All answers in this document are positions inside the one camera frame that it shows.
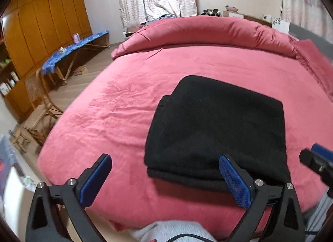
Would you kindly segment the right white curtain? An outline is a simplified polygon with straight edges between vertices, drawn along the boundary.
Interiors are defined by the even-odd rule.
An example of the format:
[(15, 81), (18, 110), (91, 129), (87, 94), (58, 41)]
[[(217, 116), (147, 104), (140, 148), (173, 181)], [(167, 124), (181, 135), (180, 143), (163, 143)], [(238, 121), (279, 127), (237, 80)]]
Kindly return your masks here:
[(282, 19), (332, 42), (332, 18), (321, 0), (283, 0)]

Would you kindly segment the black knitted garment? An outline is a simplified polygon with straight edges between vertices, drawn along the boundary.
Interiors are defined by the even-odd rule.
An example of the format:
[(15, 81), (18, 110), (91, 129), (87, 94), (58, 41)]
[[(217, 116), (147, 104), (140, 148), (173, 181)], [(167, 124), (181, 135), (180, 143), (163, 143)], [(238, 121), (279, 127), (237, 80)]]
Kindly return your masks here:
[(185, 76), (156, 108), (145, 145), (147, 174), (224, 192), (223, 155), (268, 185), (288, 183), (283, 104), (222, 81)]

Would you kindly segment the grey headboard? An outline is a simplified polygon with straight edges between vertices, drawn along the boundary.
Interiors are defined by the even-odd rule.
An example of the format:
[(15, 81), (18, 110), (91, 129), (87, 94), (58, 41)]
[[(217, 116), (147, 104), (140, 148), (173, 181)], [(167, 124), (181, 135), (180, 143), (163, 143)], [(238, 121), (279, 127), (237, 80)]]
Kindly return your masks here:
[(311, 40), (317, 46), (319, 51), (326, 55), (332, 63), (333, 45), (325, 38), (293, 23), (290, 23), (289, 35), (294, 36), (299, 40)]

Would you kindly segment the orange wooden wardrobe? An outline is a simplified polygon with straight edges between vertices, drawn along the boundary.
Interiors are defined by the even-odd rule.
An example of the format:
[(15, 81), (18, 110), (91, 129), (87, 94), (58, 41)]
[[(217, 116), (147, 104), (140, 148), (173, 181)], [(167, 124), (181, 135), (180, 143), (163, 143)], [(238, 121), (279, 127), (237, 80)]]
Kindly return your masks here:
[(18, 83), (5, 104), (18, 121), (32, 111), (24, 81), (73, 35), (92, 34), (84, 0), (12, 0), (1, 18), (2, 36), (10, 57), (10, 69)]

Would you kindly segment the rattan chair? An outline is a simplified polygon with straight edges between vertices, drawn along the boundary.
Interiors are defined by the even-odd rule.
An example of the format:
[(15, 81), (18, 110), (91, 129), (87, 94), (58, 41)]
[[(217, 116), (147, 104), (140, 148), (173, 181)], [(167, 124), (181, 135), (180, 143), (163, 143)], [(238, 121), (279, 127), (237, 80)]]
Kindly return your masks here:
[(32, 73), (24, 83), (33, 110), (25, 120), (23, 128), (40, 146), (43, 146), (63, 111), (48, 96), (40, 68)]

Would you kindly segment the pink rolled duvet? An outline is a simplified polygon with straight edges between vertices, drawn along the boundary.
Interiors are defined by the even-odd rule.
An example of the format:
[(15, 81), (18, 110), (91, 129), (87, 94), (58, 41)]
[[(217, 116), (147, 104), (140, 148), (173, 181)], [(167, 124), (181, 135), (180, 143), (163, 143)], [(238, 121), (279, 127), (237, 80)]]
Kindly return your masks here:
[(113, 60), (171, 45), (229, 45), (295, 57), (293, 39), (273, 28), (237, 17), (191, 16), (152, 22), (111, 53)]

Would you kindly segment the blue ironing board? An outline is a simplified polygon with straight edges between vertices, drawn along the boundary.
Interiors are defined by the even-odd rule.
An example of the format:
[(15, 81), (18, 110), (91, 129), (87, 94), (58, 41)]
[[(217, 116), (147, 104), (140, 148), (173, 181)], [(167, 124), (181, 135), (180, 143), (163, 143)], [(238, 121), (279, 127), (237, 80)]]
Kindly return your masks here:
[[(45, 76), (55, 73), (63, 81), (63, 84), (66, 85), (67, 79), (73, 71), (73, 66), (79, 57), (80, 52), (83, 50), (99, 51), (109, 48), (110, 44), (108, 30), (93, 34), (87, 38), (81, 39), (76, 44), (61, 47), (58, 51), (52, 54), (48, 60), (44, 62), (41, 67), (41, 74)], [(71, 61), (68, 65), (66, 73), (64, 74), (60, 69), (60, 64), (68, 57), (71, 57)]]

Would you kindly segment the grey trousers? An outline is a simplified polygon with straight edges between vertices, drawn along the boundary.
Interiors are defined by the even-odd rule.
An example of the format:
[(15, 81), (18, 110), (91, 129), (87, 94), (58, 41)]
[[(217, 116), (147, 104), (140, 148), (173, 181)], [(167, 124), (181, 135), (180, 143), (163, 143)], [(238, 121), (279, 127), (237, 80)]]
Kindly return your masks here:
[(132, 228), (136, 241), (216, 241), (199, 223), (193, 221), (157, 221), (144, 228)]

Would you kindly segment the pink ruffled pillow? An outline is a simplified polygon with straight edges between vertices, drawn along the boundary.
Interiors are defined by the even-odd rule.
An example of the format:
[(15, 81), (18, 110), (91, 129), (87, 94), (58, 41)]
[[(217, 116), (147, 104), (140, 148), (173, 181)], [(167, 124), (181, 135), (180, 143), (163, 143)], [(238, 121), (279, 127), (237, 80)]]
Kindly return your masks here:
[(332, 64), (311, 40), (290, 39), (296, 59), (315, 78), (319, 86), (332, 101)]

